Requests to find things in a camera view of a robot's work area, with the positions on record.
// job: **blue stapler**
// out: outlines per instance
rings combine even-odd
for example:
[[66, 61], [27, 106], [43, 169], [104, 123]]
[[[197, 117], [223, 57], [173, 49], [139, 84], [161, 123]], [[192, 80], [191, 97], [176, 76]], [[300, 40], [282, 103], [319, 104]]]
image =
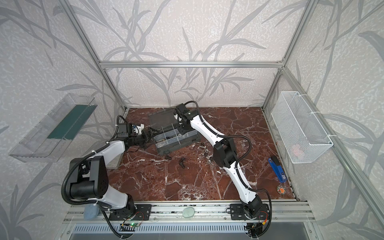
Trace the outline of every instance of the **blue stapler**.
[[285, 176], [283, 168], [280, 165], [279, 159], [275, 155], [273, 155], [271, 156], [271, 158], [268, 159], [268, 162], [269, 162], [269, 165], [271, 165], [279, 181], [286, 182], [287, 177]]

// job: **mesh basket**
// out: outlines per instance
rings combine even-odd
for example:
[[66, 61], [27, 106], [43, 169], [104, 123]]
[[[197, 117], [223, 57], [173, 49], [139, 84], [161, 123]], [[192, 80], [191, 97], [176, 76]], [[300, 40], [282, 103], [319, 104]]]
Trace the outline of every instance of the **mesh basket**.
[[313, 162], [333, 146], [299, 92], [281, 92], [271, 114], [293, 163]]

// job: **green strip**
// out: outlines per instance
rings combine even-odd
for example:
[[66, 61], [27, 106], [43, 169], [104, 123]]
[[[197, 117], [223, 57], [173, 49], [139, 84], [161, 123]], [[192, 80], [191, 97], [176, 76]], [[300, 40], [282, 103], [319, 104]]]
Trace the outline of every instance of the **green strip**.
[[49, 134], [48, 138], [73, 140], [96, 106], [76, 105]]

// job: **leaf pattern wallpaper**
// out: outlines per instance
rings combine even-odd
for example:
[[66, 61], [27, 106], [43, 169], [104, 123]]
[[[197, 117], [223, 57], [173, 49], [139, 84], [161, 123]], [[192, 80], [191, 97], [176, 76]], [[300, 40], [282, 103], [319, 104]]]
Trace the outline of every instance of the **leaf pattern wallpaper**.
[[[357, 164], [384, 196], [384, 1], [319, 1], [288, 68]], [[310, 202], [326, 239], [384, 239], [384, 230], [331, 150], [292, 165], [266, 112], [300, 199]]]
[[[69, 205], [60, 185], [69, 161], [102, 146], [117, 105], [58, 3], [0, 1], [0, 239], [53, 239]], [[98, 105], [56, 163], [23, 163], [9, 151], [68, 93]]]
[[[307, 0], [71, 0], [103, 61], [279, 61]], [[276, 69], [109, 69], [127, 106], [261, 106]]]

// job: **marble floor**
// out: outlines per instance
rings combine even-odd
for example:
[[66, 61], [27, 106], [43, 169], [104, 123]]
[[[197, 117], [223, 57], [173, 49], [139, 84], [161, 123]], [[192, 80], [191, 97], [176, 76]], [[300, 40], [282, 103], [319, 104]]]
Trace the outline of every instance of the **marble floor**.
[[[148, 114], [159, 108], [131, 108], [127, 121], [149, 125]], [[201, 114], [216, 129], [227, 134], [242, 134], [249, 137], [253, 148], [240, 162], [250, 185], [254, 189], [265, 188], [272, 199], [294, 199], [287, 182], [282, 185], [286, 193], [281, 195], [280, 185], [268, 163], [271, 155], [277, 155], [275, 145], [260, 108], [201, 108]], [[246, 140], [235, 138], [238, 155], [247, 150]], [[214, 162], [207, 162], [213, 147], [202, 137], [209, 150], [208, 156], [194, 143], [170, 153], [171, 160], [159, 156], [153, 144], [146, 150], [126, 152], [116, 170], [108, 170], [109, 184], [121, 192], [131, 194], [135, 201], [162, 200], [238, 200], [239, 195], [227, 173]], [[185, 168], [179, 165], [184, 157]], [[267, 199], [265, 193], [259, 194]]]

